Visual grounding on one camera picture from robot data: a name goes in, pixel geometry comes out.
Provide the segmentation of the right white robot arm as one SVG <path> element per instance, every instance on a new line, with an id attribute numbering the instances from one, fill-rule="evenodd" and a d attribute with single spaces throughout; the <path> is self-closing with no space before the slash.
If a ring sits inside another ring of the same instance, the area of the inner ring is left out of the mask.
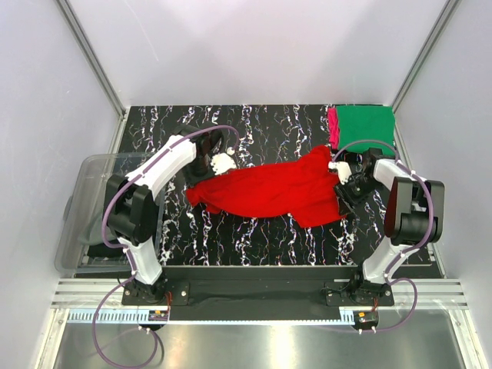
<path id="1" fill-rule="evenodd" d="M 396 270 L 429 243 L 439 241 L 444 223 L 445 186 L 423 179 L 398 158 L 379 148 L 363 153 L 362 168 L 353 172 L 345 161 L 332 161 L 329 169 L 339 183 L 334 186 L 340 214 L 348 214 L 379 185 L 389 192 L 384 216 L 386 241 L 362 262 L 349 282 L 336 291 L 353 304 L 373 304 L 391 295 Z"/>

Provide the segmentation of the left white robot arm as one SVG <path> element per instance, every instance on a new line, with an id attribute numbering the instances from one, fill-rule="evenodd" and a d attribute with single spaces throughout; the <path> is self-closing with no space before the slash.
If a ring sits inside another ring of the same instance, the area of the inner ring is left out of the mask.
<path id="1" fill-rule="evenodd" d="M 128 300 L 162 304 L 170 298 L 155 246 L 163 218 L 158 198 L 180 171 L 190 185 L 217 175 L 212 158 L 223 153 L 226 130 L 226 125 L 181 125 L 135 170 L 107 180 L 101 238 L 107 248 L 121 250 L 128 259 L 131 276 L 123 285 Z"/>

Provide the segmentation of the red t shirt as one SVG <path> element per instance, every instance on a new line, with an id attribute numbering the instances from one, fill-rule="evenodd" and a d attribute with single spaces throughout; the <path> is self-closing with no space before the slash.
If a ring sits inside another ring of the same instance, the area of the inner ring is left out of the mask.
<path id="1" fill-rule="evenodd" d="M 204 204 L 212 214 L 225 211 L 244 218 L 274 218 L 291 214 L 302 228 L 344 218 L 329 172 L 331 150 L 318 145 L 291 162 L 234 169 L 202 181 L 186 191 L 192 206 Z"/>

